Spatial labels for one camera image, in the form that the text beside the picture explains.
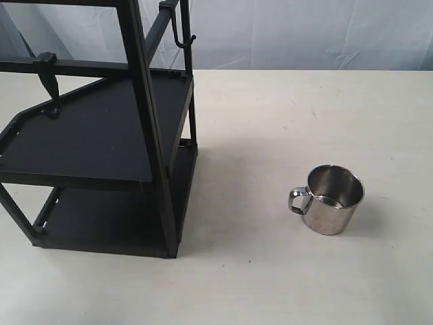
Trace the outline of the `stainless steel mug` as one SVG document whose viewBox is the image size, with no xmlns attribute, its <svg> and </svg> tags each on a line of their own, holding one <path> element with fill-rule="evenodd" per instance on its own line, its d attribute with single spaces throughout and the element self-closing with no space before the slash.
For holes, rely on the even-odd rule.
<svg viewBox="0 0 433 325">
<path fill-rule="evenodd" d="M 365 195 L 357 175 L 339 165 L 320 165 L 310 171 L 304 187 L 290 190 L 288 208 L 306 226 L 326 236 L 342 233 Z"/>
</svg>

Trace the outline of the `black metal shelf rack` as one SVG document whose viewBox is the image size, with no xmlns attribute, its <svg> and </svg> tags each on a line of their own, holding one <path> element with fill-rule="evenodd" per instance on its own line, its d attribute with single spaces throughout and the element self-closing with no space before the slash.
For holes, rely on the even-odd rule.
<svg viewBox="0 0 433 325">
<path fill-rule="evenodd" d="M 161 1 L 148 33 L 137 1 L 67 6 L 115 9 L 127 60 L 57 57 L 60 116 L 49 96 L 1 132 L 1 183 L 51 193 L 34 221 L 6 189 L 1 205 L 33 246 L 174 258 L 198 155 L 189 3 Z M 1 71 L 38 76 L 38 55 Z"/>
</svg>

